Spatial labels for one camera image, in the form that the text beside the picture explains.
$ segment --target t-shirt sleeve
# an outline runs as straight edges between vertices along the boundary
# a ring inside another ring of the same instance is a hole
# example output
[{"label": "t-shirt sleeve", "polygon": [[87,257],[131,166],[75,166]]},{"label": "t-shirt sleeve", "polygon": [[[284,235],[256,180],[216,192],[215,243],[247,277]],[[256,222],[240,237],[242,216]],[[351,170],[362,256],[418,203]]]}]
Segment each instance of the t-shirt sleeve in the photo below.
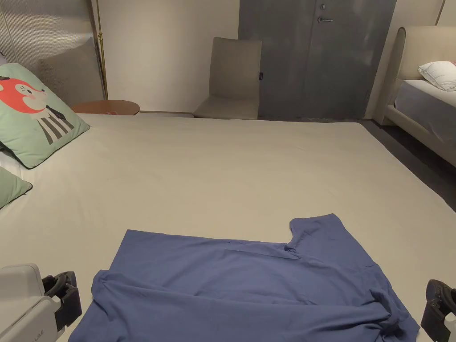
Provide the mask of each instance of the t-shirt sleeve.
[{"label": "t-shirt sleeve", "polygon": [[287,247],[299,255],[342,267],[376,265],[334,214],[295,218],[290,222],[290,230],[293,239]]}]

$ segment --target green pillow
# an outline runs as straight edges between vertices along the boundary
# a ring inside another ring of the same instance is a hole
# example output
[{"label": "green pillow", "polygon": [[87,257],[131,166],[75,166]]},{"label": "green pillow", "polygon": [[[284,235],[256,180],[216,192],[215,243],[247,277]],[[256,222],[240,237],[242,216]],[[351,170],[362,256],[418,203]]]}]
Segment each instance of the green pillow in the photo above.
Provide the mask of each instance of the green pillow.
[{"label": "green pillow", "polygon": [[89,129],[20,64],[0,66],[0,145],[28,169]]},{"label": "green pillow", "polygon": [[0,167],[0,209],[30,189],[32,185],[29,182]]}]

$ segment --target wooden table top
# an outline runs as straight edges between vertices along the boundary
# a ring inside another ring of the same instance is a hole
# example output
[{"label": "wooden table top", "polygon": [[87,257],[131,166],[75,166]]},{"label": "wooden table top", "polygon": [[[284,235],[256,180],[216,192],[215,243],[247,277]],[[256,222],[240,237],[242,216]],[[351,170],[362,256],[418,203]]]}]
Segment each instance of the wooden table top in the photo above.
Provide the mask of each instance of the wooden table top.
[{"label": "wooden table top", "polygon": [[136,115],[140,111],[138,104],[125,100],[100,100],[72,106],[75,113]]}]

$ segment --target blue t-shirt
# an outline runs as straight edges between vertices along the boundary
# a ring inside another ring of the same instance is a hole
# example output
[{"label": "blue t-shirt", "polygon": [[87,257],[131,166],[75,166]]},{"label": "blue t-shirt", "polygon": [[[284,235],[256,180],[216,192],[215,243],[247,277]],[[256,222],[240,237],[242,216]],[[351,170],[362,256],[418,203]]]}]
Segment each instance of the blue t-shirt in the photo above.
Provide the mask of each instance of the blue t-shirt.
[{"label": "blue t-shirt", "polygon": [[127,231],[70,342],[416,341],[418,325],[335,215],[288,244]]}]

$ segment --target single bed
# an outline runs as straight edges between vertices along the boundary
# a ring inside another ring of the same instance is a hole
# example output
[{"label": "single bed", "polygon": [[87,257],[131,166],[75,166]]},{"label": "single bed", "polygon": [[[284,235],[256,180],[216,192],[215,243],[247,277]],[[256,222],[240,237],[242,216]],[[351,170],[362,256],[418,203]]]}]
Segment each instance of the single bed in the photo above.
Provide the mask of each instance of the single bed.
[{"label": "single bed", "polygon": [[405,80],[395,107],[456,150],[456,92],[440,90],[428,81]]},{"label": "single bed", "polygon": [[288,242],[290,220],[329,213],[418,322],[428,280],[456,284],[456,213],[359,124],[81,117],[88,132],[23,170],[34,188],[0,211],[0,260],[74,270],[83,310],[127,229]]},{"label": "single bed", "polygon": [[456,27],[401,27],[374,119],[395,124],[456,166],[456,92],[424,81],[420,65],[456,58]]}]

